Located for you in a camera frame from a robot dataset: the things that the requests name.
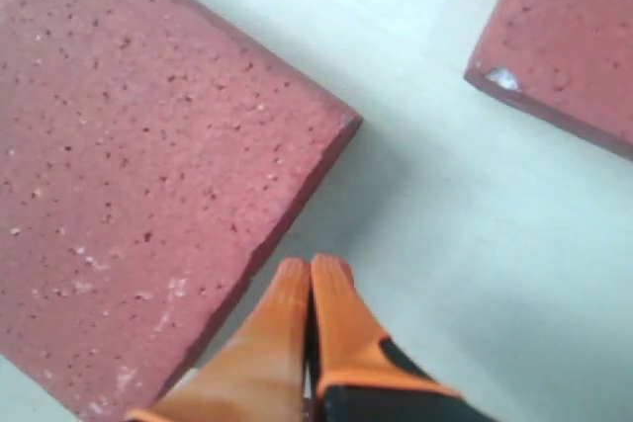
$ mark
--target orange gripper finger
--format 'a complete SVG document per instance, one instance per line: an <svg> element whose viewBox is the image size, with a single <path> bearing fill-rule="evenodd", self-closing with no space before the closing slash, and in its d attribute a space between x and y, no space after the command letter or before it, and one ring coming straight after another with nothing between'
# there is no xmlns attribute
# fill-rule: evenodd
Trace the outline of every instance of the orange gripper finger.
<svg viewBox="0 0 633 422"><path fill-rule="evenodd" d="M420 390L459 397L459 393L430 378L405 371L393 363L381 344L391 341L354 288L349 264L317 255L311 265L320 376L316 394L329 387L353 385Z"/></svg>
<svg viewBox="0 0 633 422"><path fill-rule="evenodd" d="M189 383L127 420L301 422L309 299L309 264L284 260L221 351Z"/></svg>

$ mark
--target brick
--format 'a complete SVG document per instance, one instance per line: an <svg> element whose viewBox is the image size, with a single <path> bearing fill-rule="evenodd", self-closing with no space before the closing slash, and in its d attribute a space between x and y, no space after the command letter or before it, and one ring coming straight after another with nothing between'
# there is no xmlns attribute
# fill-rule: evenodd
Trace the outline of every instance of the brick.
<svg viewBox="0 0 633 422"><path fill-rule="evenodd" d="M359 118L189 0L0 12L0 351L119 420L204 349Z"/></svg>
<svg viewBox="0 0 633 422"><path fill-rule="evenodd" d="M630 158L632 34L633 0L498 0L466 78Z"/></svg>

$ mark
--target red tile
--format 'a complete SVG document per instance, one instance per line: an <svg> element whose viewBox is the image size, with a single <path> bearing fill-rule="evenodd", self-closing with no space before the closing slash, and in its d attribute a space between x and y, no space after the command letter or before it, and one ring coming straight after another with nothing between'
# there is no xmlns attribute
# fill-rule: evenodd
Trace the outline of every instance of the red tile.
<svg viewBox="0 0 633 422"><path fill-rule="evenodd" d="M359 118L187 0L0 12L0 351L119 420L196 357Z"/></svg>
<svg viewBox="0 0 633 422"><path fill-rule="evenodd" d="M632 157L632 50L633 0L499 0L466 78L495 98ZM496 68L511 73L509 90L490 79ZM514 82L518 91L511 90Z"/></svg>

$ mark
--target white floor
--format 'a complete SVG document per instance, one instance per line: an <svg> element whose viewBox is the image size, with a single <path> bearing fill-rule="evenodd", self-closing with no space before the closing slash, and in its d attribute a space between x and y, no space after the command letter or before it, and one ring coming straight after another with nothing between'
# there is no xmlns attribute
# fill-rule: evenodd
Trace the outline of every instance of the white floor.
<svg viewBox="0 0 633 422"><path fill-rule="evenodd" d="M202 1L366 118L274 261L347 257L401 345L500 421L633 420L633 163L461 79L495 0ZM3 420L72 420L2 360L0 387Z"/></svg>

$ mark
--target red brick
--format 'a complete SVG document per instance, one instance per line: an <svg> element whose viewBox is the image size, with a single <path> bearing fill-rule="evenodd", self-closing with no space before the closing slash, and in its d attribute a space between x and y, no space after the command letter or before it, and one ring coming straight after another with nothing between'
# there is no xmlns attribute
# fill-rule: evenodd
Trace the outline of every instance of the red brick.
<svg viewBox="0 0 633 422"><path fill-rule="evenodd" d="M118 420L199 354L359 118L187 0L0 7L0 351Z"/></svg>
<svg viewBox="0 0 633 422"><path fill-rule="evenodd" d="M633 0L499 0L468 66L476 87L633 156ZM520 91L487 78L506 68Z"/></svg>

